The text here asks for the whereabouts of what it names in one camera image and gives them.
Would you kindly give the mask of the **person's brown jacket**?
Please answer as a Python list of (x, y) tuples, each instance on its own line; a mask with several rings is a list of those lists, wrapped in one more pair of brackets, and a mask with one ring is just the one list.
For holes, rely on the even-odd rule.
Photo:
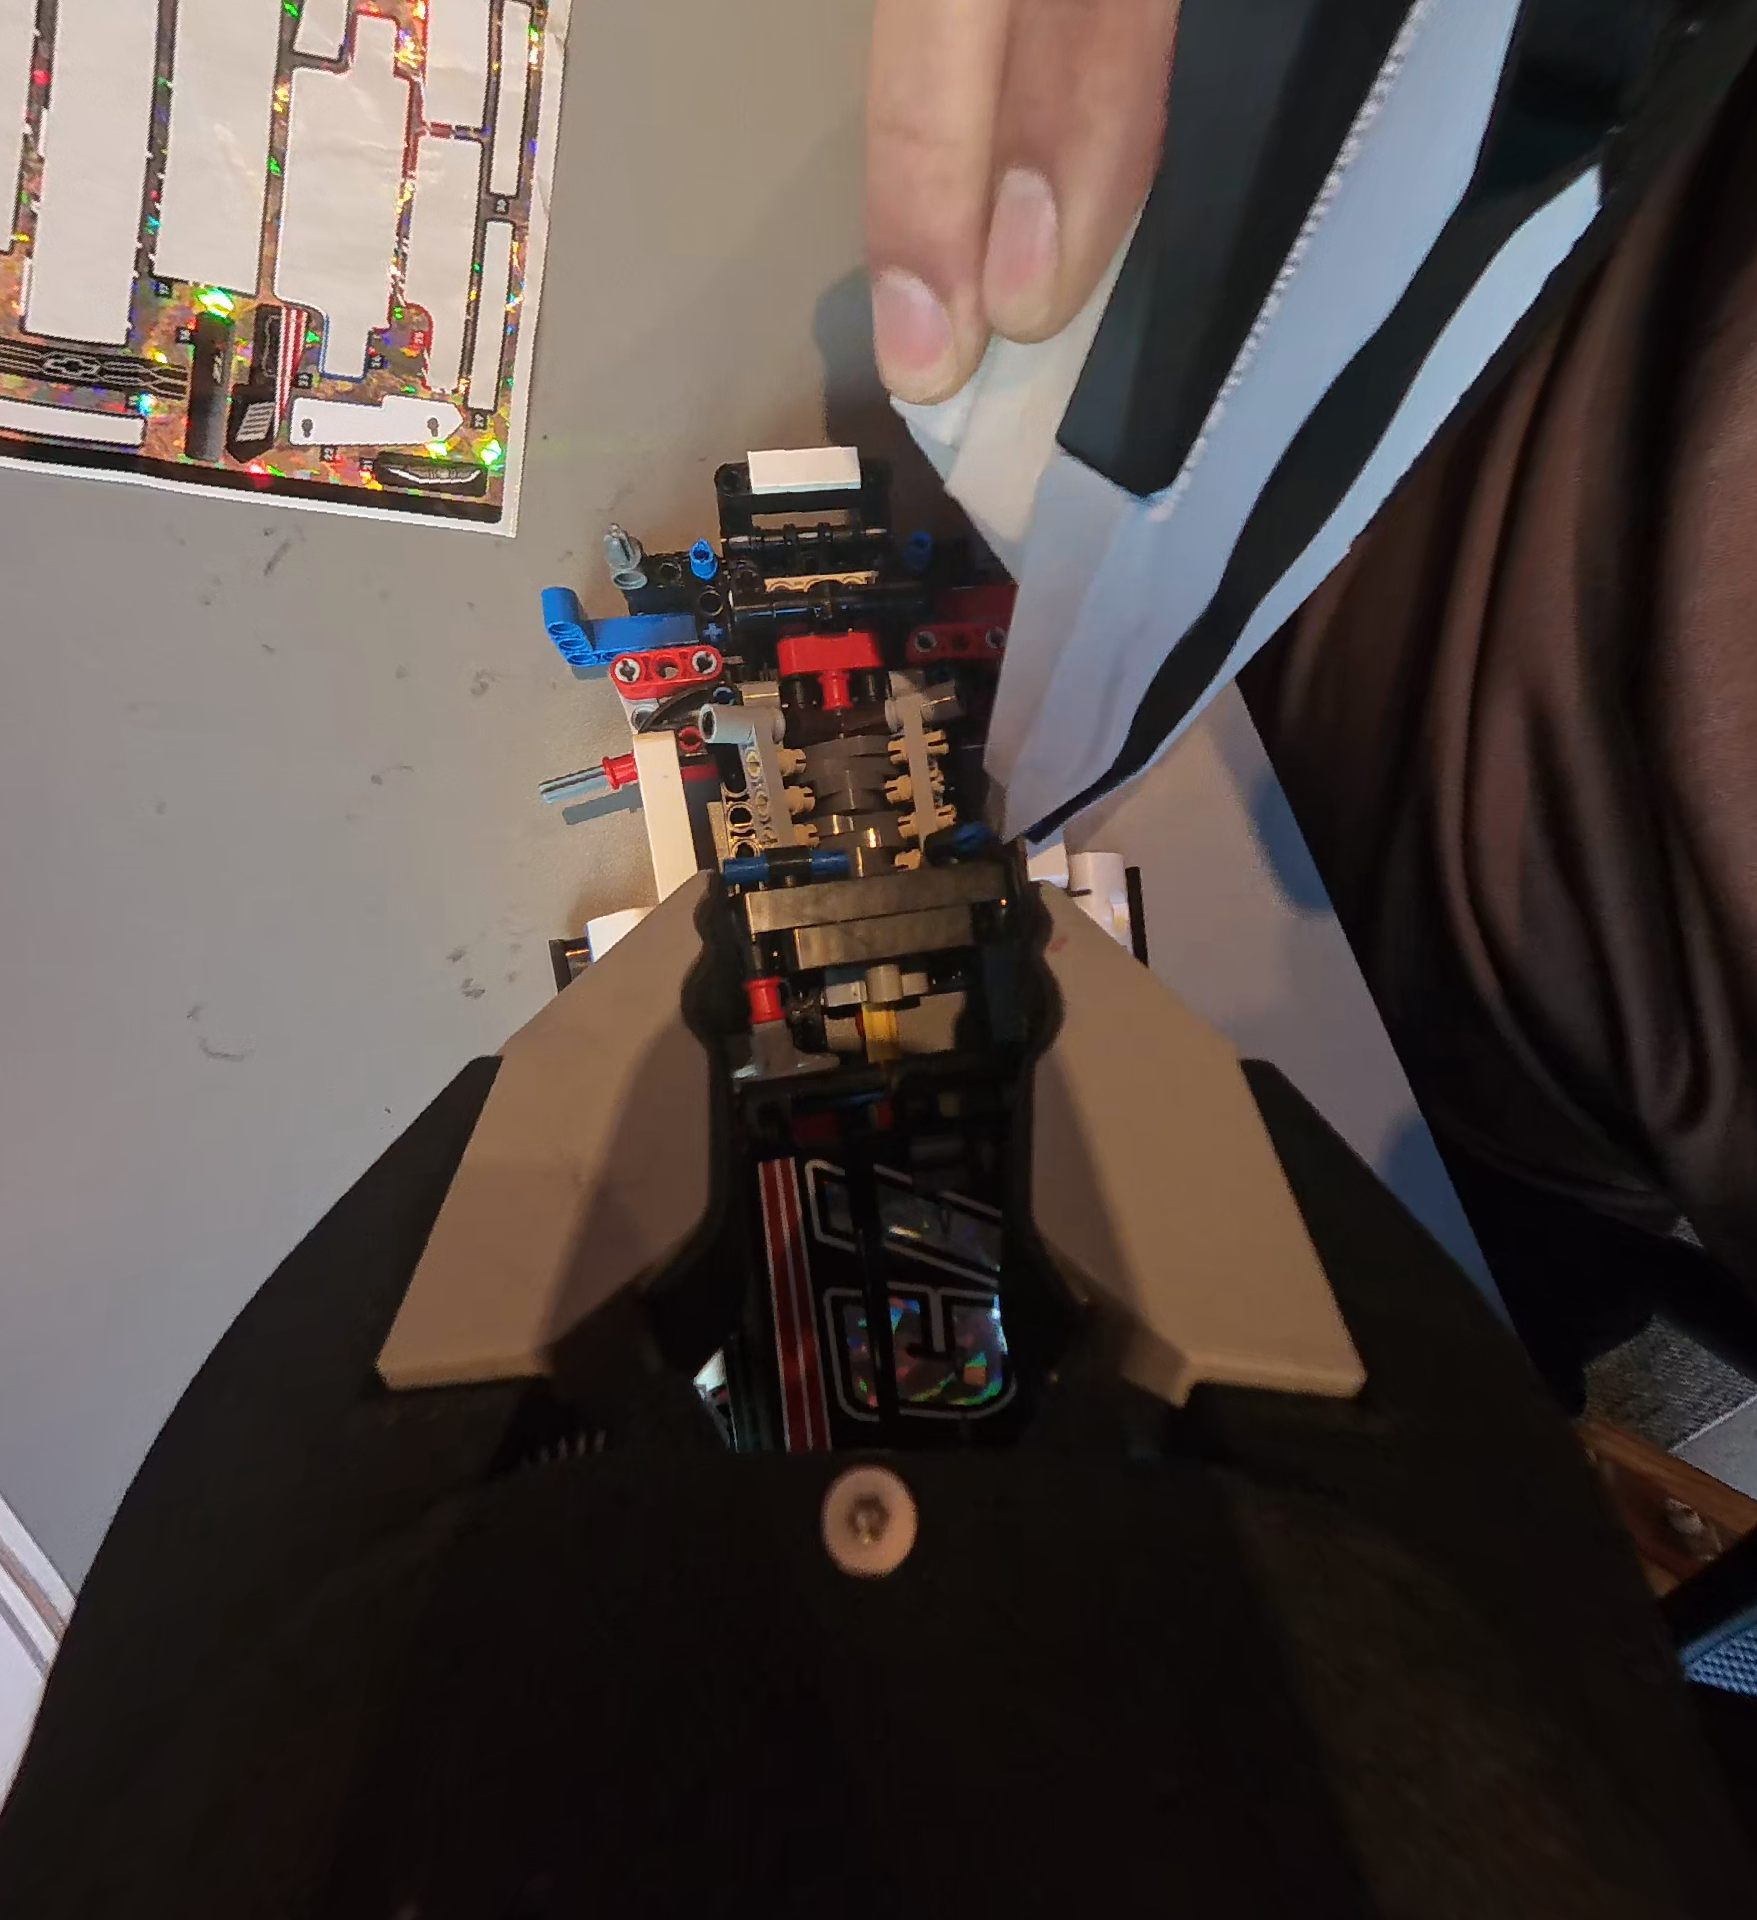
[(1238, 684), (1538, 1365), (1757, 1321), (1757, 49)]

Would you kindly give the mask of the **holographic sticker sheet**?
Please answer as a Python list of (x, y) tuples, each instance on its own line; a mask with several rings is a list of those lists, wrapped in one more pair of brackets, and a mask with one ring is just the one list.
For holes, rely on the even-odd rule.
[(509, 538), (568, 2), (0, 2), (0, 464)]

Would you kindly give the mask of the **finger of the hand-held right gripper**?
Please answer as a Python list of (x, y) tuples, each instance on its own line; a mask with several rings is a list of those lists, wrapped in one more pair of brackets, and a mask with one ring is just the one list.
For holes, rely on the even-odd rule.
[(1011, 565), (987, 767), (1056, 824), (1322, 585), (1530, 307), (1487, 187), (1529, 3), (1181, 3), (1153, 178), (1041, 342), (892, 395)]
[(1128, 500), (1082, 587), (1051, 573), (1051, 825), (1147, 769), (1345, 559), (1602, 204), (1554, 191), (1446, 206), (1385, 233), (1382, 174), (1305, 245), (1245, 377), (1178, 484)]

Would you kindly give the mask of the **person's right hand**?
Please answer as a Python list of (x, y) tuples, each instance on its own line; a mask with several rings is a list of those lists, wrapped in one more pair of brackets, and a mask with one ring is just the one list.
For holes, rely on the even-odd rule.
[(953, 398), (987, 346), (1056, 336), (1150, 190), (1178, 2), (880, 2), (867, 79), (874, 360)]

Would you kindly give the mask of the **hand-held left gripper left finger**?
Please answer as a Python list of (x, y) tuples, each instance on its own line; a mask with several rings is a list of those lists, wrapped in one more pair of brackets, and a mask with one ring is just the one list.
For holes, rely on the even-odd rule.
[(693, 876), (503, 1048), (376, 1358), (390, 1389), (527, 1380), (684, 1251), (712, 1195), (712, 1068), (684, 991)]

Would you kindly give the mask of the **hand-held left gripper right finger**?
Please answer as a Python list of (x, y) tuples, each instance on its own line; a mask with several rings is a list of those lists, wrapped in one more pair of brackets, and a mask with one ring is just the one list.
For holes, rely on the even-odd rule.
[(1169, 1405), (1357, 1397), (1367, 1367), (1235, 1045), (1076, 899), (1037, 897), (1060, 1013), (1035, 1059), (1033, 1220), (1093, 1349)]

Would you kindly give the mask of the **grey desk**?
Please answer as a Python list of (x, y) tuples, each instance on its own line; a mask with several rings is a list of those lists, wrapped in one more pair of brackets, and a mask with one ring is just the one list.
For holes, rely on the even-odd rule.
[(653, 899), (547, 585), (715, 525), (750, 448), (892, 459), (873, 368), (870, 3), (576, 3), (515, 536), (0, 461), (0, 1496), (79, 1588), (262, 1280)]

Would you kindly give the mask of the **toy brick race car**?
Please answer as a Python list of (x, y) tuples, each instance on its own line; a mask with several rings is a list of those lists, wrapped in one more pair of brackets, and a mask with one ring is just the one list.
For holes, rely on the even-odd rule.
[(630, 738), (541, 796), (635, 793), (657, 889), (712, 877), (702, 1005), (746, 1280), (699, 1391), (749, 1453), (969, 1442), (1018, 1389), (1004, 1210), (1041, 1035), (1018, 950), (1035, 881), (1111, 906), (1143, 956), (1139, 876), (1075, 877), (990, 825), (1017, 585), (964, 538), (900, 531), (885, 459), (753, 450), (716, 467), (715, 512), (711, 540), (660, 552), (605, 531), (616, 615), (541, 593)]

